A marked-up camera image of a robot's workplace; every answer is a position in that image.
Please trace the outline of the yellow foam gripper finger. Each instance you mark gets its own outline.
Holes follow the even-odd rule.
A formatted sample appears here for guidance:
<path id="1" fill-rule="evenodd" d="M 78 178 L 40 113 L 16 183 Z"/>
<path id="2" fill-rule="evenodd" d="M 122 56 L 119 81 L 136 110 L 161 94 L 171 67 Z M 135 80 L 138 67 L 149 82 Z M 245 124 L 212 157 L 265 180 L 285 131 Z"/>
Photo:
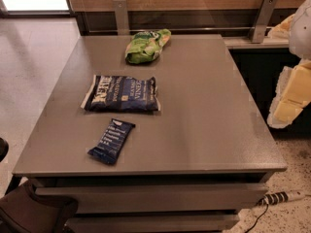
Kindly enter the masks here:
<path id="1" fill-rule="evenodd" d="M 293 19 L 294 14 L 285 18 L 268 32 L 268 37 L 271 39 L 288 39 Z"/>
<path id="2" fill-rule="evenodd" d="M 311 61 L 301 60 L 293 68 L 285 66 L 275 91 L 267 124 L 282 129 L 292 124 L 311 102 Z"/>

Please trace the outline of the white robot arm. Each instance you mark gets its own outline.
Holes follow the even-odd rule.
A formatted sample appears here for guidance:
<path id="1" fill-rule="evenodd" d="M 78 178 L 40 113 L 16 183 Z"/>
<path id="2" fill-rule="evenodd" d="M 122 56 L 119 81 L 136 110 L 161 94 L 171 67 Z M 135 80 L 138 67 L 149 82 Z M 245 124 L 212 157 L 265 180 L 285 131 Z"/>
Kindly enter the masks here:
<path id="1" fill-rule="evenodd" d="M 273 27 L 268 37 L 287 39 L 289 51 L 300 58 L 293 68 L 285 66 L 275 88 L 267 124 L 276 129 L 292 124 L 311 103 L 311 0 L 305 0 L 297 11 Z"/>

